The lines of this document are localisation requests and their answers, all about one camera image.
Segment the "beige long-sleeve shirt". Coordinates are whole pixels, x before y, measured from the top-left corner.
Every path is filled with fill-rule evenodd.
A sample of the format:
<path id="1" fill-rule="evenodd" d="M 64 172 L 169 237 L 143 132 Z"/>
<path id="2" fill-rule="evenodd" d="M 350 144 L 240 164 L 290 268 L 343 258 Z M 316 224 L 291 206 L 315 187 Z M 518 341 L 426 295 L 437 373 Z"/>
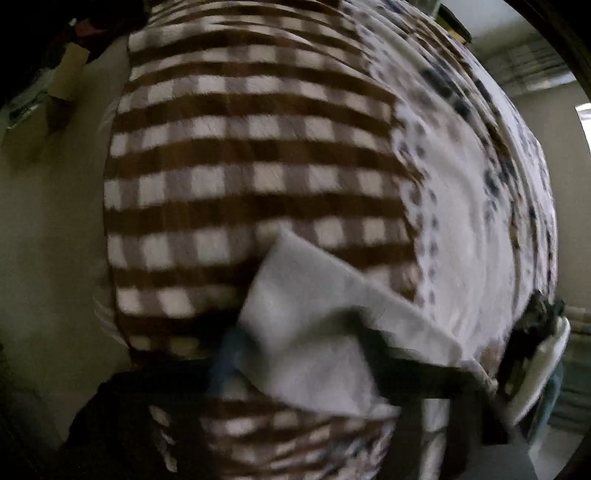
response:
<path id="1" fill-rule="evenodd" d="M 384 419 L 381 398 L 346 314 L 361 313 L 407 358 L 458 367 L 491 384 L 459 341 L 393 291 L 283 230 L 263 259 L 239 324 L 254 342 L 239 370 L 264 395 L 329 415 Z"/>

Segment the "floral and checkered bedspread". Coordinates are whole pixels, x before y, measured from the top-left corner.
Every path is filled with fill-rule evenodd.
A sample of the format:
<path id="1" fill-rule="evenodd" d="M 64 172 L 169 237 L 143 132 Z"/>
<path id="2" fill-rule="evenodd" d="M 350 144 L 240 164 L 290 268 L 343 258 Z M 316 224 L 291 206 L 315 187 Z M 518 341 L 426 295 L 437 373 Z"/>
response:
<path id="1" fill-rule="evenodd" d="M 211 362 L 221 479 L 378 479 L 384 419 L 294 408 L 239 370 L 281 231 L 418 307 L 497 370 L 557 283 L 542 148 L 464 46 L 405 1 L 170 1 L 130 34 L 105 165 L 114 322 L 142 359 Z"/>

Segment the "folded white garment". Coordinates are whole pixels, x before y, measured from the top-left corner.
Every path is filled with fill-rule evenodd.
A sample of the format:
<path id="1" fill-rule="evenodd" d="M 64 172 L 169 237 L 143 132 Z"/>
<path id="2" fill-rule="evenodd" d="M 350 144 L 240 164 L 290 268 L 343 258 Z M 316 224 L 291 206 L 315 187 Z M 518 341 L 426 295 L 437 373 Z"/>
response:
<path id="1" fill-rule="evenodd" d="M 564 354 L 570 332 L 568 319 L 559 317 L 556 332 L 537 347 L 521 386 L 506 407 L 506 417 L 512 426 L 517 425 L 539 400 Z"/>

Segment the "folded black garment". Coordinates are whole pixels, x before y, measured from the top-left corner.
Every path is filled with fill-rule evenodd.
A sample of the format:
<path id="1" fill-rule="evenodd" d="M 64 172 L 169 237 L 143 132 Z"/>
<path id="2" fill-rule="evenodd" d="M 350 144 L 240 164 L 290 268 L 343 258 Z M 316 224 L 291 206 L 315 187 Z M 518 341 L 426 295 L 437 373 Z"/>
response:
<path id="1" fill-rule="evenodd" d="M 562 299 L 551 303 L 540 291 L 530 297 L 522 317 L 516 322 L 497 370 L 498 395 L 506 403 L 512 400 L 522 386 L 527 365 L 533 360 L 537 348 L 557 333 L 558 318 L 564 314 Z"/>

